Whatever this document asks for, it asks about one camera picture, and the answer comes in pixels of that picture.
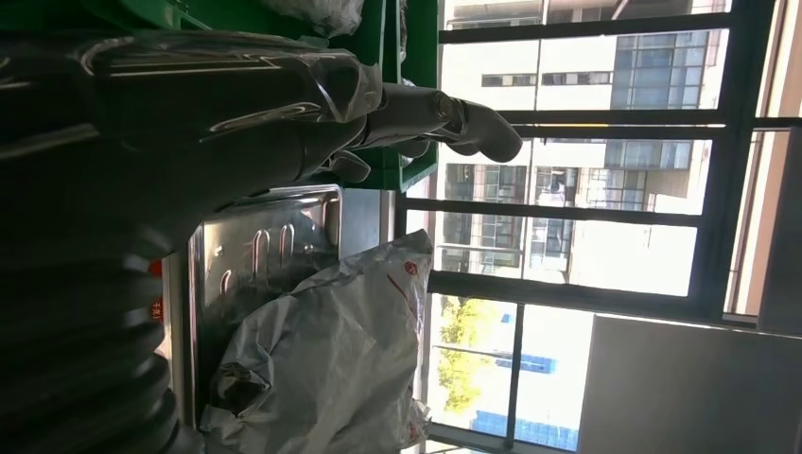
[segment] glass pane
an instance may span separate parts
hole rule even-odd
[[[704,39],[683,41],[678,35],[688,33],[677,32],[448,44],[441,87],[497,110],[549,111],[679,109],[683,106],[669,103],[669,87],[701,85],[700,100],[685,107],[715,108],[726,33],[710,44],[707,35],[712,32],[693,33],[702,33]],[[686,76],[690,68],[694,71]],[[626,92],[635,87],[632,95]]]
[[[575,451],[593,314],[526,306],[515,438]]]
[[[652,210],[670,211],[681,203],[644,189],[596,191],[592,197],[593,206],[620,210],[651,205]],[[435,270],[688,294],[695,228],[558,218],[501,220],[461,213],[428,215],[436,216],[435,230],[429,231],[436,247]],[[501,222],[511,225],[510,234],[500,241],[503,247],[497,233]]]
[[[684,94],[678,92],[677,102]],[[599,203],[609,200],[599,194],[623,189],[627,182],[627,189],[672,200],[632,209],[700,214],[711,145],[689,140],[526,140],[504,165],[442,146],[435,195],[456,201],[620,209],[617,204]],[[456,233],[460,227],[451,229]]]
[[[431,301],[433,420],[495,434],[478,415],[498,415],[506,428],[516,305],[436,294]]]

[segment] white plastic bag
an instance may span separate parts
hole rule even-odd
[[[201,421],[209,454],[381,454],[420,443],[411,395],[432,248],[424,231],[339,262],[247,317]]]
[[[353,35],[362,20],[364,0],[263,0],[268,8],[311,23],[326,38]]]

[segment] white wall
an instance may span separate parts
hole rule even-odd
[[[802,340],[596,317],[579,454],[779,454],[802,415]]]

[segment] gray wall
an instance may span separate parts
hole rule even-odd
[[[791,131],[769,264],[763,287],[760,329],[802,335],[802,129]]]
[[[580,454],[792,453],[802,340],[597,317]]]

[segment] green plastic crate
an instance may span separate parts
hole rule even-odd
[[[419,87],[437,87],[437,2],[408,0],[407,57],[399,64],[400,23],[398,0],[387,0],[384,33],[382,76],[386,82],[398,83],[401,78]],[[371,166],[367,180],[349,187],[385,189],[406,192],[437,169],[437,145],[429,145],[426,154],[408,166],[401,166],[400,155],[387,147],[366,149],[358,153]]]

